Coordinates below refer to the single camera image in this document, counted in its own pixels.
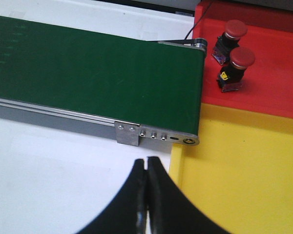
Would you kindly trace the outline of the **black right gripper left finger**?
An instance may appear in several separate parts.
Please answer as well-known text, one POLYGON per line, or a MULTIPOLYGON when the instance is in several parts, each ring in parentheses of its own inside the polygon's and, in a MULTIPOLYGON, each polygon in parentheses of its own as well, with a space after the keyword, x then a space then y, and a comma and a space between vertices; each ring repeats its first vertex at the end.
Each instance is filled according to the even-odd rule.
POLYGON ((111 202, 80 234, 144 234, 147 225, 147 176, 144 160, 137 159, 111 202))

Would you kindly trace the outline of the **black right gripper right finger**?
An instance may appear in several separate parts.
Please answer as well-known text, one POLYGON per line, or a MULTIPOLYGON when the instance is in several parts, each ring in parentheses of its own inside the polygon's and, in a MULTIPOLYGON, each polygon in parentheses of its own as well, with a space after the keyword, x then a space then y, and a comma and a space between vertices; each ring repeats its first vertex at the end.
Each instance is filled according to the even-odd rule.
POLYGON ((147 205, 153 234, 227 234, 197 209, 170 178, 160 159, 147 160, 147 205))

